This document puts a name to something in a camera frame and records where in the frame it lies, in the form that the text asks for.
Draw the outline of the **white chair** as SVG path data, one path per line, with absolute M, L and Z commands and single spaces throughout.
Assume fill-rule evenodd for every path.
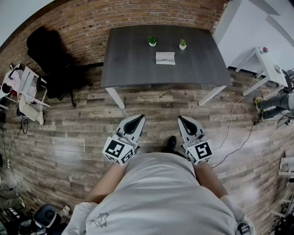
M 10 72 L 7 72 L 5 74 L 2 85 L 9 80 L 9 75 L 10 75 Z M 50 105 L 44 103 L 44 99 L 45 99 L 46 94 L 47 94 L 47 89 L 45 90 L 45 93 L 44 93 L 43 98 L 42 98 L 41 101 L 36 99 L 34 96 L 31 96 L 29 94 L 29 88 L 32 85 L 32 82 L 34 80 L 36 80 L 37 78 L 40 78 L 40 76 L 37 75 L 35 72 L 33 72 L 30 68 L 25 67 L 24 72 L 22 74 L 22 77 L 20 78 L 20 87 L 19 87 L 19 90 L 17 92 L 19 94 L 21 94 L 21 95 L 24 95 L 31 102 L 35 102 L 35 103 L 38 103 L 40 105 L 50 107 Z M 7 98 L 7 99 L 17 103 L 16 100 L 14 100 L 12 98 L 9 98 L 8 94 L 5 94 L 3 92 L 2 85 L 0 85 L 0 101 L 1 101 L 2 98 Z

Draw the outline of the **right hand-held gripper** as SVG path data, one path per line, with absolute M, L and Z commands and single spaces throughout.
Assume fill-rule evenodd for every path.
M 178 116 L 177 121 L 184 141 L 185 154 L 192 164 L 207 162 L 213 156 L 213 148 L 211 140 L 203 134 L 201 123 L 188 116 Z

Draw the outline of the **white cloth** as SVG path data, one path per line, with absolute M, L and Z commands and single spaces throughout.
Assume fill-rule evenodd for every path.
M 156 61 L 158 59 L 169 59 L 175 61 L 175 53 L 174 52 L 156 52 Z

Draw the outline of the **white side table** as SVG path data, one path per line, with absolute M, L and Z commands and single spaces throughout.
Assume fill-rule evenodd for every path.
M 281 69 L 281 74 L 277 73 L 275 70 L 275 65 L 278 65 L 278 63 L 272 59 L 269 55 L 269 52 L 262 53 L 262 48 L 254 47 L 251 52 L 238 64 L 235 72 L 239 72 L 241 69 L 243 69 L 244 65 L 253 57 L 254 55 L 257 56 L 260 64 L 261 69 L 257 72 L 256 77 L 260 77 L 262 74 L 265 75 L 265 77 L 253 85 L 252 87 L 248 88 L 246 91 L 242 93 L 243 96 L 246 96 L 247 94 L 251 93 L 255 89 L 261 87 L 263 84 L 265 84 L 268 81 L 277 83 L 279 86 L 273 90 L 272 92 L 267 93 L 266 95 L 263 95 L 263 99 L 269 98 L 271 95 L 277 93 L 278 91 L 282 90 L 284 87 L 286 87 L 287 81 L 285 79 L 284 73 Z

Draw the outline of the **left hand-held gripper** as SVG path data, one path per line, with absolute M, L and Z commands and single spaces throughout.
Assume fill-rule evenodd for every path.
M 134 115 L 122 120 L 117 131 L 107 138 L 103 148 L 106 159 L 118 165 L 125 165 L 136 154 L 138 139 L 145 126 L 145 115 Z

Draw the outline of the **black office chair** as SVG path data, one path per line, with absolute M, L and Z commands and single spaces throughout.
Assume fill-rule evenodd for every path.
M 49 99 L 62 100 L 67 94 L 76 107 L 73 89 L 78 83 L 76 67 L 63 50 L 59 34 L 55 30 L 39 27 L 27 38 L 28 56 L 43 70 Z

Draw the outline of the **person's white t-shirt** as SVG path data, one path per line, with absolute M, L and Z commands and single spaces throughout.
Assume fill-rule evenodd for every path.
M 133 156 L 113 193 L 75 206 L 62 235 L 237 235 L 253 222 L 229 195 L 201 186 L 193 164 L 171 153 Z

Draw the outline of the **person's right leg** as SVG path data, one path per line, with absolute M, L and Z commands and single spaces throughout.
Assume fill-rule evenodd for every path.
M 177 144 L 177 138 L 175 136 L 171 136 L 168 139 L 167 145 L 161 150 L 161 152 L 175 154 L 186 159 L 184 155 L 182 155 L 180 152 L 175 150 L 176 144 Z

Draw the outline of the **person's left forearm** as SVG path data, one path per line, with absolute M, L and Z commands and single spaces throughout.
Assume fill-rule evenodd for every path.
M 125 175 L 129 163 L 121 166 L 113 163 L 107 172 L 99 179 L 85 197 L 85 202 L 101 203 L 109 194 L 113 193 Z

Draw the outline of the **dark grey wooden table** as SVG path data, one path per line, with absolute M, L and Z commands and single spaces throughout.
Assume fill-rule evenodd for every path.
M 148 37 L 158 43 L 151 47 Z M 179 48 L 180 39 L 186 49 Z M 156 64 L 156 52 L 174 52 L 175 65 Z M 116 88 L 134 85 L 200 84 L 214 88 L 204 105 L 232 84 L 223 57 L 210 31 L 171 25 L 136 25 L 112 28 L 104 58 L 101 86 L 116 104 L 125 105 Z

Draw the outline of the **person's right forearm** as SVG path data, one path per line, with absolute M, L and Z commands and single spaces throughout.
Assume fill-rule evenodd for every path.
M 214 193 L 219 199 L 227 196 L 228 192 L 217 178 L 207 162 L 193 165 L 194 173 L 198 183 Z

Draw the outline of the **white metal frame rack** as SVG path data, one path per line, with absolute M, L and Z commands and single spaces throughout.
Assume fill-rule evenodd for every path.
M 286 190 L 282 198 L 278 200 L 278 205 L 282 206 L 281 212 L 272 209 L 271 214 L 285 219 L 289 214 L 294 213 L 294 155 L 282 157 L 279 165 L 278 176 L 284 177 L 286 182 Z

